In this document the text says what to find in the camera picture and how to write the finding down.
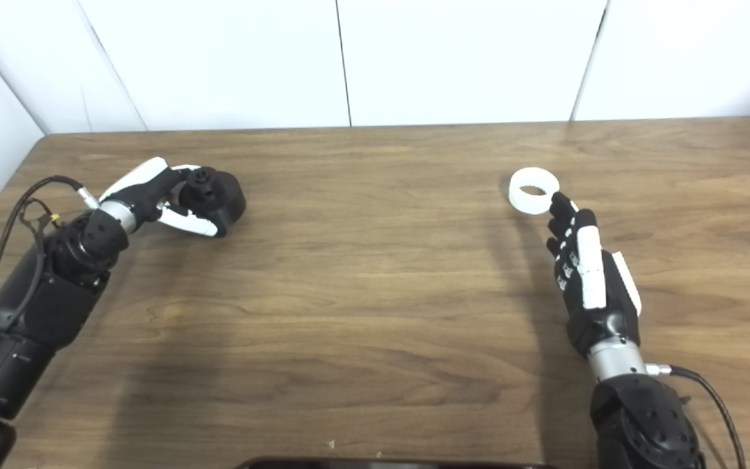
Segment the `robotic arm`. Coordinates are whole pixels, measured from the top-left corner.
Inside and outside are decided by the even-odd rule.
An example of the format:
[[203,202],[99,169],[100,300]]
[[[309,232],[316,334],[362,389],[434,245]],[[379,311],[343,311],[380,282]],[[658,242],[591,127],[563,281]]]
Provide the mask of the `robotic arm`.
[[642,360],[641,300],[623,256],[601,248],[591,210],[556,192],[549,211],[547,247],[569,312],[566,334],[597,382],[590,416],[601,469],[702,469],[681,398],[653,377],[670,367]]
[[[178,204],[165,200],[181,183]],[[48,235],[42,227],[53,219],[42,217],[35,246],[0,288],[0,465],[16,441],[6,421],[17,416],[54,354],[77,338],[129,235],[160,221],[223,237],[246,207],[230,173],[187,164],[170,168],[163,158],[141,164],[99,200],[78,185],[72,187],[89,210]],[[23,200],[14,213],[20,209]]]

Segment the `black cable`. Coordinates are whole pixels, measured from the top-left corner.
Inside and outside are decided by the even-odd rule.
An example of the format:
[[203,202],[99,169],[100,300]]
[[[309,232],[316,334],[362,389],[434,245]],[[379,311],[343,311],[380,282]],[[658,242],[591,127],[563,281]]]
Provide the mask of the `black cable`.
[[[44,216],[39,217],[38,220],[38,228],[34,229],[33,225],[31,225],[31,222],[25,220],[25,210],[29,208],[31,204],[37,203],[39,205],[42,205],[42,208],[45,210]],[[36,267],[33,269],[33,276],[31,277],[31,284],[27,288],[27,292],[25,293],[25,296],[21,301],[19,302],[19,306],[17,306],[16,310],[13,311],[11,317],[8,320],[8,323],[5,324],[3,330],[9,330],[13,324],[15,324],[19,318],[23,316],[25,313],[25,309],[27,309],[27,304],[31,301],[34,294],[36,294],[36,289],[39,288],[39,282],[42,280],[42,271],[45,270],[45,226],[48,226],[48,223],[53,221],[53,213],[51,213],[50,208],[48,208],[48,205],[45,205],[45,202],[42,202],[42,200],[39,199],[33,199],[30,198],[27,200],[27,202],[21,206],[21,211],[19,212],[19,221],[24,225],[27,226],[28,229],[30,229],[31,233],[33,234],[33,241],[35,244],[36,249]]]
[[702,385],[702,387],[705,388],[705,391],[707,391],[708,394],[711,395],[711,398],[714,399],[714,403],[717,405],[717,409],[719,409],[719,412],[723,414],[723,421],[725,421],[725,426],[729,430],[729,435],[731,436],[731,442],[734,445],[734,452],[737,453],[737,467],[738,469],[746,469],[745,453],[742,451],[742,443],[740,443],[739,434],[737,433],[737,428],[734,427],[734,421],[731,418],[731,414],[729,413],[729,410],[725,406],[725,403],[723,403],[723,398],[721,398],[717,394],[717,392],[714,390],[714,387],[711,386],[711,383],[706,381],[705,378],[703,378],[702,375],[700,375],[696,371],[691,371],[691,370],[688,370],[687,368],[681,368],[681,366],[673,366],[673,365],[670,365],[670,368],[671,368],[671,371],[670,371],[671,376],[694,380],[700,385]]
[[80,190],[83,187],[83,185],[75,179],[66,176],[51,176],[48,178],[44,178],[29,187],[29,189],[27,189],[25,193],[23,193],[23,195],[21,195],[21,197],[17,200],[17,203],[13,205],[13,210],[11,210],[11,213],[8,216],[8,220],[5,222],[5,227],[2,231],[2,237],[0,238],[0,264],[2,263],[2,256],[4,255],[5,246],[8,244],[8,239],[10,238],[11,231],[13,230],[13,223],[16,222],[21,208],[23,208],[23,205],[26,204],[27,200],[30,199],[36,191],[51,183],[68,184],[75,191]]

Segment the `wood grain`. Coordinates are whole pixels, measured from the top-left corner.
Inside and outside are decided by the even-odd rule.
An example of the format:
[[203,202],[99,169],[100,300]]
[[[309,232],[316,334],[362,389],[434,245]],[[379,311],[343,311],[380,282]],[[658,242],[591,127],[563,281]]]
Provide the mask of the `wood grain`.
[[[640,287],[645,358],[708,377],[750,461],[750,119],[54,135],[0,194],[0,229],[38,178],[99,192],[155,155],[235,173],[247,213],[223,240],[134,236],[19,416],[8,467],[595,467],[548,220],[500,190],[527,165],[595,209]],[[81,210],[66,189],[42,196]],[[29,243],[16,233],[5,272]],[[731,467],[711,401],[673,385],[709,466]]]

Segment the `panel seam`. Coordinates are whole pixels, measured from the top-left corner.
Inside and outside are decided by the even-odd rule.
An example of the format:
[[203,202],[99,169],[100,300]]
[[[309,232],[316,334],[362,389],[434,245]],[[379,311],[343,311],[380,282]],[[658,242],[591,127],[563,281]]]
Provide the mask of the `panel seam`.
[[83,5],[81,5],[80,0],[72,0],[72,5],[74,5],[74,9],[77,10],[77,14],[80,15],[83,26],[86,28],[86,34],[92,40],[92,44],[94,45],[96,52],[106,65],[109,74],[112,75],[112,78],[114,78],[115,83],[120,87],[123,93],[123,98],[127,100],[127,103],[135,111],[135,117],[137,118],[138,124],[143,127],[144,131],[149,131],[149,128],[146,127],[146,122],[144,122],[143,120],[143,116],[141,116],[141,112],[135,105],[135,101],[129,93],[129,90],[126,88],[126,84],[123,83],[123,78],[121,78],[120,74],[117,72],[112,59],[110,58],[108,52],[106,51],[106,48],[104,47],[104,43],[100,40],[100,36],[98,36],[98,32],[96,32],[96,30],[94,29],[92,21],[89,19],[89,15],[86,14],[86,10],[83,8]]
[[600,44],[601,41],[601,33],[604,31],[604,23],[607,21],[607,11],[609,10],[610,2],[612,2],[612,0],[607,0],[607,3],[604,4],[604,12],[601,13],[601,23],[598,24],[598,32],[595,32],[595,39],[592,40],[592,49],[589,50],[589,58],[587,59],[586,67],[583,69],[581,84],[577,87],[577,95],[575,95],[575,103],[572,104],[572,112],[569,115],[569,122],[574,122],[577,118],[577,109],[580,107],[583,92],[586,89],[587,80],[589,80],[589,72],[592,71],[592,63],[595,60],[595,53],[598,51],[598,44]]
[[346,112],[349,116],[349,127],[352,127],[352,105],[349,103],[349,81],[346,77],[346,56],[343,53],[343,33],[340,30],[340,6],[339,0],[334,0],[334,11],[337,13],[337,38],[340,40],[340,63],[343,66],[343,88],[346,90]]

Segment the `white ring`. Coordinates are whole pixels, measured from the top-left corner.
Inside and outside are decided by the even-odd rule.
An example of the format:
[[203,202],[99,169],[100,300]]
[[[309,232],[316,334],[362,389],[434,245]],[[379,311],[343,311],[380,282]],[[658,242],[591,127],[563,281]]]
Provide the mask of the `white ring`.
[[[535,187],[544,192],[542,195],[532,195],[523,187]],[[542,168],[523,168],[511,176],[508,185],[508,201],[524,214],[543,214],[551,207],[551,196],[560,190],[560,182],[553,173]]]

